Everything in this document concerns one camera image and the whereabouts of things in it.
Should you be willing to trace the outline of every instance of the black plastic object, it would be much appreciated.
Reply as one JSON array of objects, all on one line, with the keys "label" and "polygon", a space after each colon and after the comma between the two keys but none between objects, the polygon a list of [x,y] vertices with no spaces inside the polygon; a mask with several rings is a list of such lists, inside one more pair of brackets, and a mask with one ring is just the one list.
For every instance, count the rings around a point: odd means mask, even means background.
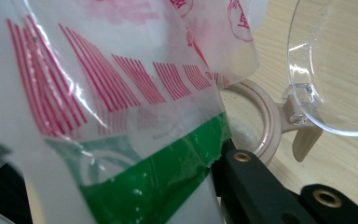
[{"label": "black plastic object", "polygon": [[257,156],[235,149],[230,140],[212,169],[227,223],[358,223],[358,205],[342,193],[312,185],[295,195]]}]

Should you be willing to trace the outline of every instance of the table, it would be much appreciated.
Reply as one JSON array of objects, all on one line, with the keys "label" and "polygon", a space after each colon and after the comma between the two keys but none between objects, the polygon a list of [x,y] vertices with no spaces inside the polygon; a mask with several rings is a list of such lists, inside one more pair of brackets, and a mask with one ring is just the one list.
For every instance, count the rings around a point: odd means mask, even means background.
[{"label": "table", "polygon": [[[260,67],[251,76],[275,102],[288,86],[287,36],[297,0],[269,0],[264,23],[254,31]],[[282,136],[270,171],[290,190],[299,193],[309,184],[338,189],[358,204],[358,137],[324,132],[303,162],[292,155],[295,133]]]}]

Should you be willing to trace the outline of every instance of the transparent lid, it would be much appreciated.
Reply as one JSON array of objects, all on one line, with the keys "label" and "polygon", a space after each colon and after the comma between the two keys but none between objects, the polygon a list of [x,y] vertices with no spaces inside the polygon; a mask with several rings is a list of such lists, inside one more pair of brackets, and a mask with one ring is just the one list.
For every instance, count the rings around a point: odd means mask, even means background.
[{"label": "transparent lid", "polygon": [[299,0],[288,69],[308,119],[328,132],[358,136],[358,0]]}]

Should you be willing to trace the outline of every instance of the light wood surface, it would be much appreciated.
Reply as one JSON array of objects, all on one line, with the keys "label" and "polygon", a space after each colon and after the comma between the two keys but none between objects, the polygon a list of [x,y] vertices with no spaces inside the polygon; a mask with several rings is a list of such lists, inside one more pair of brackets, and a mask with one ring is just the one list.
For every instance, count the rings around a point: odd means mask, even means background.
[{"label": "light wood surface", "polygon": [[[281,102],[288,86],[286,44],[296,0],[269,0],[265,22],[254,31],[260,67],[249,79]],[[292,154],[294,133],[282,136],[270,171],[290,190],[299,193],[309,184],[338,189],[358,204],[358,137],[324,132],[303,162]]]}]

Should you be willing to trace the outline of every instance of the gold grommet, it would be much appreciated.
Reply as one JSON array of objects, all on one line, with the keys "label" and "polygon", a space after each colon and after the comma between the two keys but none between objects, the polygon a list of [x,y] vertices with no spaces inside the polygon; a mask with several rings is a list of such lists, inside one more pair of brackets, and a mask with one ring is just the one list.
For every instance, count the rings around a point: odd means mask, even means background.
[{"label": "gold grommet", "polygon": [[234,154],[234,159],[237,161],[249,161],[251,157],[243,152],[237,152]]},{"label": "gold grommet", "polygon": [[316,189],[313,191],[313,197],[316,201],[328,207],[339,208],[342,206],[342,201],[336,194],[324,189]]}]

